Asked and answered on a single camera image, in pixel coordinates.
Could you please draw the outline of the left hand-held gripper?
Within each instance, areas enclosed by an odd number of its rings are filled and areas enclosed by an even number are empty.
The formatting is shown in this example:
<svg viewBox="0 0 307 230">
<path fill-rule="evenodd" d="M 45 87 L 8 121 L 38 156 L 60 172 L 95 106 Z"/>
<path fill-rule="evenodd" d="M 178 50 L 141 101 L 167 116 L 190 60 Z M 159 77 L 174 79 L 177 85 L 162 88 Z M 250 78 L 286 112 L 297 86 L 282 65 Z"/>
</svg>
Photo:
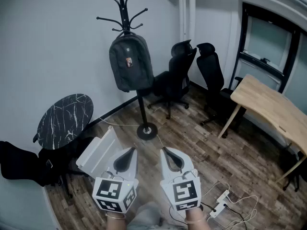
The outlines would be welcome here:
<svg viewBox="0 0 307 230">
<path fill-rule="evenodd" d="M 126 213 L 137 196 L 137 150 L 121 150 L 109 159 L 107 168 L 102 177 L 96 178 L 92 197 L 101 210 Z"/>
</svg>

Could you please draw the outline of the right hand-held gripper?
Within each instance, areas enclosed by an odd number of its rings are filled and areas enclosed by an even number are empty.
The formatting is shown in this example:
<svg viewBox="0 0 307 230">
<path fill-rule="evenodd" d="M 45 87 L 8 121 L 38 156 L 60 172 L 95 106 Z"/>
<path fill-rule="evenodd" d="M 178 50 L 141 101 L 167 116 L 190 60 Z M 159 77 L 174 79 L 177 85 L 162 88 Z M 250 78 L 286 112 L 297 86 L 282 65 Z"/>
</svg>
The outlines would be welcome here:
<svg viewBox="0 0 307 230">
<path fill-rule="evenodd" d="M 176 212 L 199 207 L 201 183 L 190 157 L 178 149 L 164 147 L 160 150 L 160 161 L 164 179 L 160 185 L 171 207 Z M 174 178 L 173 173 L 183 175 Z"/>
</svg>

